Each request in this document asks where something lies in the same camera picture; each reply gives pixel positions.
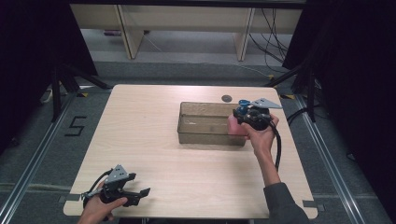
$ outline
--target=sleeve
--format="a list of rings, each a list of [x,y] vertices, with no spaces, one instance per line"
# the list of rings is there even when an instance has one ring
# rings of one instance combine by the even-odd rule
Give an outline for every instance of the sleeve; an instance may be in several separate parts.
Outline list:
[[[264,194],[270,211],[270,223],[309,223],[308,216],[295,203],[285,183],[264,188]]]

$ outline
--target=wooden table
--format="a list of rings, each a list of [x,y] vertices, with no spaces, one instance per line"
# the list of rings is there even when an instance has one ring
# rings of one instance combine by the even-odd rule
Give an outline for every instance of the wooden table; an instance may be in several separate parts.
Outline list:
[[[151,188],[151,192],[138,206],[116,209],[117,217],[267,218],[262,174],[249,141],[243,147],[178,142],[180,103],[223,103],[225,94],[233,97],[231,104],[261,97],[280,104],[272,88],[116,86],[70,193],[87,191],[100,174],[121,164],[128,173],[136,173],[125,190]],[[317,209],[303,207],[303,201],[313,197],[285,114],[282,109],[271,113],[280,119],[281,179],[297,204],[314,218]],[[66,202],[66,215],[81,212],[82,201]]]

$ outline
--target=floor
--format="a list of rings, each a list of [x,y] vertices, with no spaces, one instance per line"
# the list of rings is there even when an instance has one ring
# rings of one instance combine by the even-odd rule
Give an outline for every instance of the floor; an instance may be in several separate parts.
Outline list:
[[[235,66],[235,69],[248,70],[261,75],[262,70],[255,69],[255,66],[266,65],[269,69],[274,69],[274,72],[278,70],[280,72],[286,71],[280,67],[281,62],[279,60],[266,56],[251,39],[248,41],[245,60],[238,62],[236,60],[233,36],[227,33],[150,31],[143,38],[136,58],[129,60],[120,36],[104,35],[102,30],[81,30],[81,32],[87,42],[91,56],[98,66],[101,63],[124,63],[129,65],[140,63],[166,63],[169,65],[183,63],[191,64],[191,66],[226,64]],[[276,57],[282,59],[281,50],[276,46],[276,42],[273,42],[273,45],[267,46],[264,38],[268,39],[270,37],[269,35],[253,34],[252,36],[264,49],[267,49],[269,52],[275,54]],[[277,37],[284,45],[282,47],[283,49],[289,45],[292,38],[291,35],[278,35]],[[118,73],[119,71],[120,69],[114,70],[114,73]],[[107,73],[111,76],[112,70],[107,70]],[[108,94],[94,94],[89,104],[104,107],[107,97]],[[294,101],[282,99],[285,111],[289,113],[287,116],[304,107],[304,99],[300,99],[301,97],[303,96],[297,96],[297,99]],[[89,106],[84,105],[87,103],[82,103],[81,101],[83,101],[82,98],[77,98],[70,105],[72,107],[70,110],[73,111],[73,108],[84,106],[87,110],[86,113],[97,114],[96,118],[100,118],[101,111],[91,111]],[[37,119],[31,121],[29,127],[24,130],[22,135],[34,133],[38,136],[45,136],[47,130],[43,127],[51,125],[48,121],[50,115],[50,104],[44,104],[33,115],[33,118]],[[347,148],[342,144],[342,139],[338,136],[331,121],[326,118],[326,111],[323,109],[316,110],[316,115],[318,116],[317,123],[310,122],[309,118],[303,115],[290,125],[294,141],[299,149],[300,159],[308,183],[319,210],[318,218],[311,222],[391,223],[359,167],[345,156]],[[73,116],[65,118],[66,121],[62,125],[68,124],[70,120],[67,120],[71,118]],[[94,132],[93,126],[86,129],[89,130],[85,132]],[[65,130],[67,130],[67,127],[53,128],[55,135],[62,135],[64,132],[67,132]],[[318,135],[322,135],[323,138],[321,139],[320,136],[319,140],[315,140],[314,137]],[[80,142],[79,144],[87,146],[90,137],[88,136],[84,139],[84,142]],[[25,168],[29,165],[30,159],[35,156],[36,146],[42,144],[42,138],[37,137],[21,144],[22,146],[16,148],[30,149],[27,152],[21,153],[8,150],[0,157],[0,201],[4,202],[9,199],[8,195],[18,181],[32,181],[26,195],[20,201],[20,208],[25,209],[23,211],[22,209],[13,211],[15,215],[10,222],[42,223],[46,220],[48,221],[48,218],[50,218],[51,220],[58,220],[58,223],[76,223],[77,217],[65,217],[62,214],[63,195],[70,190],[70,183],[73,183],[74,176],[65,175],[62,177],[59,176],[58,172],[59,170],[65,172],[66,170],[70,170],[67,171],[70,173],[77,172],[78,167],[69,167],[69,163],[61,160],[61,158],[68,158],[79,163],[83,159],[85,152],[83,150],[79,151],[76,148],[71,148],[70,151],[63,152],[49,151],[47,155],[44,155],[44,163],[37,169],[36,175],[30,180],[20,180],[19,177],[26,172]],[[66,139],[63,142],[54,141],[52,144],[54,145],[52,147],[64,147],[72,143],[70,143],[69,139]],[[332,174],[329,171],[339,173],[339,175]],[[340,192],[346,192],[350,195],[340,195]],[[55,205],[43,211],[43,214],[47,215],[42,215],[39,212],[36,214],[35,212],[26,213],[25,211],[32,207],[33,203]],[[254,222],[265,223],[265,220],[254,220]]]

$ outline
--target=wire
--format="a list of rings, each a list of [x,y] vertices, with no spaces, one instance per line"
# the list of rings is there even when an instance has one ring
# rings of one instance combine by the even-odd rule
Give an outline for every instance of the wire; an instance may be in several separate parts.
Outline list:
[[[273,57],[274,59],[276,59],[280,63],[283,63],[282,59],[279,59],[278,57],[276,57],[275,54],[271,53],[267,49],[263,48],[259,43],[257,43],[256,40],[253,38],[253,36],[251,34],[249,34],[249,36],[250,36],[251,40],[253,41],[253,43],[257,46],[257,48],[259,48],[260,50],[264,51],[266,54],[269,54],[271,57]]]
[[[268,125],[272,128],[272,130],[273,130],[273,132],[274,132],[274,134],[276,136],[277,151],[276,151],[275,168],[276,168],[276,171],[278,171],[279,164],[280,164],[280,156],[282,154],[282,141],[280,139],[280,135],[279,135],[279,132],[276,129],[275,124],[272,121],[270,121],[268,123]]]
[[[322,106],[322,105],[321,105],[321,104],[314,105],[314,108],[315,108],[315,107],[320,107],[320,106]],[[308,111],[308,108],[307,108],[307,107],[304,107],[304,108],[302,108],[302,109],[297,110],[297,111],[294,112],[292,115],[288,116],[287,121],[288,121],[289,126],[290,126],[291,123],[294,121],[294,119],[296,119],[299,115],[301,115],[301,114],[303,114],[304,112],[307,112],[307,111]]]
[[[85,208],[85,205],[87,204],[89,198],[85,197],[85,195],[91,193],[93,191],[93,189],[96,187],[96,185],[99,183],[99,181],[105,176],[105,175],[110,175],[111,172],[113,171],[113,169],[111,168],[110,170],[104,172],[102,175],[99,176],[99,178],[96,179],[96,181],[93,183],[92,187],[90,188],[90,190],[88,190],[85,193],[81,194],[81,198],[83,199],[83,203],[82,203],[82,207]]]

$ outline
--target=black curtain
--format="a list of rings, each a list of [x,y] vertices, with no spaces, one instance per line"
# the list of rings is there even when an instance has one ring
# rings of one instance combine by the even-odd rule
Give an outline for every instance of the black curtain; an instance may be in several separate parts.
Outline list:
[[[70,6],[0,1],[0,153],[39,105],[57,63],[97,76]]]

